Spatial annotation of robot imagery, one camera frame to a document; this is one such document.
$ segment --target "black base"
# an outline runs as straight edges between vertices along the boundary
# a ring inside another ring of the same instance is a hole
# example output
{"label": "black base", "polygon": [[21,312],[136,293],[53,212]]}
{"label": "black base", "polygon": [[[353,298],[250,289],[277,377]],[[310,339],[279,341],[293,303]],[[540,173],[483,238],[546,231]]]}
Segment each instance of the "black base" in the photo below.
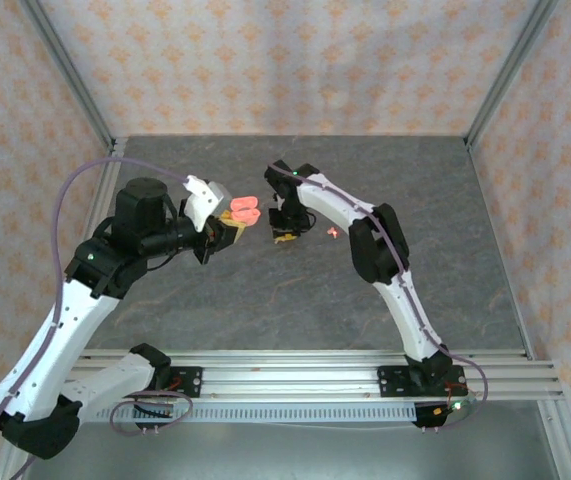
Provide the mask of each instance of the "black base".
{"label": "black base", "polygon": [[[378,367],[378,386],[381,397],[447,397],[450,391],[447,384],[467,385],[463,367],[452,365],[439,380],[417,385],[412,380],[411,367],[405,365],[390,365]],[[467,396],[467,387],[455,385],[452,387],[452,397]]]}
{"label": "black base", "polygon": [[308,232],[312,228],[307,209],[304,207],[301,207],[300,212],[289,217],[277,208],[270,208],[268,210],[268,216],[269,225],[272,227],[273,238],[282,237],[287,234],[300,237],[303,233]]}
{"label": "black base", "polygon": [[450,411],[447,404],[416,406],[416,421],[412,422],[418,428],[437,428],[445,425]]}
{"label": "black base", "polygon": [[[178,392],[187,395],[190,398],[199,398],[201,396],[201,386],[203,380],[202,367],[170,367],[169,386],[167,390],[170,392]],[[142,415],[150,415],[159,418],[172,418],[171,413],[165,411],[162,406],[159,407],[139,407],[134,406]],[[163,423],[140,423],[136,422],[136,426],[143,429],[154,427],[162,427]]]}

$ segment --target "aluminum rail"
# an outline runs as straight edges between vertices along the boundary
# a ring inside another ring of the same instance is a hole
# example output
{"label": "aluminum rail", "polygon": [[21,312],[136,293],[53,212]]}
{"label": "aluminum rail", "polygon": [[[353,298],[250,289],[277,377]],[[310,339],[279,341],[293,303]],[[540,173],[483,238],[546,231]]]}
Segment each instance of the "aluminum rail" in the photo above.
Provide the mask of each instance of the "aluminum rail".
{"label": "aluminum rail", "polygon": [[[116,363],[125,350],[86,350],[70,379]],[[551,361],[527,360],[522,350],[467,350],[489,382],[489,401],[561,400]],[[200,351],[166,352],[173,365],[203,367],[196,402],[381,402],[376,368],[406,365],[401,353],[385,351]],[[478,371],[464,367],[468,386],[482,392]],[[398,397],[399,402],[445,400]]]}

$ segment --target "black cable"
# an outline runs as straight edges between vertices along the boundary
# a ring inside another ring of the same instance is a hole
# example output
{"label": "black cable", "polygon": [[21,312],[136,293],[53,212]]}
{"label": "black cable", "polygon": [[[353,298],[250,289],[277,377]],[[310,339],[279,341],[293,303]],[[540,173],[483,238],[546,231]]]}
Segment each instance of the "black cable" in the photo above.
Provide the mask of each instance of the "black cable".
{"label": "black cable", "polygon": [[113,221],[114,217],[107,217],[104,219],[101,223],[98,224],[98,227],[96,227],[96,230],[94,230],[92,236],[96,238],[106,238],[105,231],[112,225]]}
{"label": "black cable", "polygon": [[155,267],[148,268],[147,271],[153,272],[154,270],[158,270],[159,268],[163,268],[165,265],[167,265],[169,262],[171,262],[175,256],[176,256],[176,254],[172,253],[169,257],[167,257],[165,260],[163,260],[163,263],[161,263],[160,265],[157,265]]}
{"label": "black cable", "polygon": [[309,217],[312,217],[313,221],[311,222],[311,224],[308,228],[301,230],[301,233],[309,232],[312,228],[314,228],[314,225],[316,225],[316,215],[314,215],[312,212],[305,212],[305,214],[307,215],[308,220],[309,220]]}
{"label": "black cable", "polygon": [[154,418],[172,418],[172,416],[168,415],[167,413],[160,413],[160,412],[154,412],[152,410],[147,410],[146,408],[143,408],[139,405],[134,405],[134,410],[137,410],[140,413],[144,413],[145,415],[149,415],[150,417]]}

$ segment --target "yellow object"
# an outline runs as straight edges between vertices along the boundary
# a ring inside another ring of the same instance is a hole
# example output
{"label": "yellow object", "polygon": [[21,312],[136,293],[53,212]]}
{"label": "yellow object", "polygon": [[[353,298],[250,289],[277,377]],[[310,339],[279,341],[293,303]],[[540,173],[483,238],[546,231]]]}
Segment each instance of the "yellow object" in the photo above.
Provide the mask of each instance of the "yellow object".
{"label": "yellow object", "polygon": [[238,241],[241,237],[243,232],[245,231],[246,225],[243,222],[237,222],[236,220],[232,220],[232,214],[229,210],[225,210],[218,219],[223,222],[225,225],[229,225],[230,227],[236,227],[238,230],[236,231],[236,237],[234,238],[234,243]]}
{"label": "yellow object", "polygon": [[276,237],[274,239],[274,243],[279,242],[289,242],[291,240],[296,240],[298,237],[296,235],[292,235],[291,233],[286,233],[285,235],[281,235],[280,237]]}

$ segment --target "aluminum frame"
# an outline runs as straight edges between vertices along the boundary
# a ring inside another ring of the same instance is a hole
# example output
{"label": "aluminum frame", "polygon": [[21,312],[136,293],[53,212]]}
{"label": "aluminum frame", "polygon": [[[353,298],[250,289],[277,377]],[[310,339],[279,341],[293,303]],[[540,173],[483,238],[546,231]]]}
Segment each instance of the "aluminum frame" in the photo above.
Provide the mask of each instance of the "aluminum frame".
{"label": "aluminum frame", "polygon": [[51,20],[47,16],[47,12],[40,0],[20,0],[23,9],[27,16],[34,23],[34,27],[39,36],[45,43],[52,60],[61,71],[63,78],[69,85],[72,93],[76,97],[79,105],[87,115],[96,136],[105,144],[106,147],[111,147],[114,143],[114,138],[109,131],[109,127],[100,112],[100,109],[94,102],[92,95],[89,93],[88,88],[83,82],[83,78],[78,73],[78,70],[72,62],[67,49],[63,45],[61,38],[54,29]]}
{"label": "aluminum frame", "polygon": [[[114,141],[114,146],[109,152],[108,156],[113,158],[123,158],[125,155],[125,146],[127,145],[127,138],[117,138]],[[82,240],[87,240],[92,236],[92,233],[98,227],[98,224],[107,217],[109,205],[114,195],[116,188],[116,180],[118,179],[118,172],[120,172],[120,162],[110,162],[102,166],[101,175],[94,190],[94,197],[90,206],[87,218],[85,219],[85,226],[83,228]]]}
{"label": "aluminum frame", "polygon": [[[126,350],[85,350],[70,373],[78,380],[115,365]],[[489,382],[488,401],[561,400],[563,391],[551,361],[531,361],[523,350],[465,350]],[[390,351],[197,351],[166,352],[172,364],[203,367],[201,396],[195,402],[282,403],[389,401],[380,396],[376,368],[406,365]],[[469,387],[483,391],[478,371],[463,363]],[[398,397],[394,401],[446,400]]]}
{"label": "aluminum frame", "polygon": [[465,136],[465,144],[468,148],[474,148],[478,143],[485,127],[492,119],[494,112],[501,103],[501,100],[509,90],[512,80],[518,73],[520,66],[523,64],[529,54],[536,39],[543,31],[549,17],[552,15],[554,8],[558,4],[558,0],[539,0],[534,6],[532,13],[525,24],[525,28],[516,40],[512,50],[507,55],[503,66],[501,67],[494,83],[492,84],[481,108],[478,110],[474,121]]}

